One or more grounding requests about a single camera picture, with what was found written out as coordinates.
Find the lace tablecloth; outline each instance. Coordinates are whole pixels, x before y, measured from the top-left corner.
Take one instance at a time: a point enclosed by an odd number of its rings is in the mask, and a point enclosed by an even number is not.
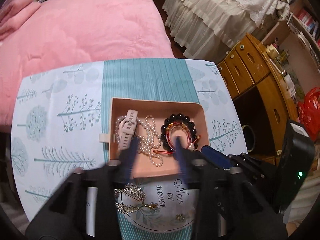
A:
[[[75,167],[92,169],[108,160],[99,142],[109,132],[112,97],[198,102],[205,110],[211,147],[246,152],[231,97],[214,63],[183,59],[129,59],[67,66],[23,79],[12,122],[12,166],[29,220]],[[134,181],[146,193],[142,208],[118,220],[124,239],[189,239],[194,190],[177,176]],[[87,203],[87,233],[94,235],[94,198]],[[118,201],[130,202],[120,196]],[[182,213],[183,220],[176,215]]]

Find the wooden dresser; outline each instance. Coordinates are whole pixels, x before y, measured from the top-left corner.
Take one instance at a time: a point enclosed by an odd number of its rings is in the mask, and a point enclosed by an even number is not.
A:
[[[241,125],[250,125],[255,133],[256,144],[250,155],[277,164],[276,152],[282,149],[287,119],[296,120],[298,113],[283,77],[265,50],[247,33],[218,68]]]

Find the pink bed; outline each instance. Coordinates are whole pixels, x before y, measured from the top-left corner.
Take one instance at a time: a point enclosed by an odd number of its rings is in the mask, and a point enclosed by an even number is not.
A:
[[[0,46],[0,131],[23,77],[84,62],[173,58],[152,0],[49,0]]]

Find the cabinet door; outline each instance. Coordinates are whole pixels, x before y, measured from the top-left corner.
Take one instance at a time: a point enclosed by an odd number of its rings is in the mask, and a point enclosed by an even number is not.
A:
[[[247,66],[255,83],[270,72],[263,57],[247,37],[238,43],[236,51]]]
[[[239,95],[238,88],[236,86],[235,81],[233,80],[233,78],[231,76],[231,73],[230,73],[227,65],[224,63],[224,61],[222,61],[219,64],[219,71],[220,71],[220,74],[223,78],[223,81],[225,82],[225,84],[227,86],[227,89],[229,91],[231,98],[233,99],[236,96],[238,96]]]
[[[272,75],[257,84],[270,122],[276,152],[282,149],[285,126],[289,114],[279,87]]]
[[[235,50],[229,53],[225,59],[225,63],[230,70],[240,94],[254,84],[247,68]]]

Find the bed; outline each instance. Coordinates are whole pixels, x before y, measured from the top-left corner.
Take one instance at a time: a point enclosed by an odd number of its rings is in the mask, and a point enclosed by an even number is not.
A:
[[[165,25],[189,59],[219,63],[245,33],[258,40],[288,16],[285,0],[166,0]]]
[[[43,2],[0,46],[0,131],[11,130],[23,77],[79,63],[145,57],[174,58],[152,0]]]

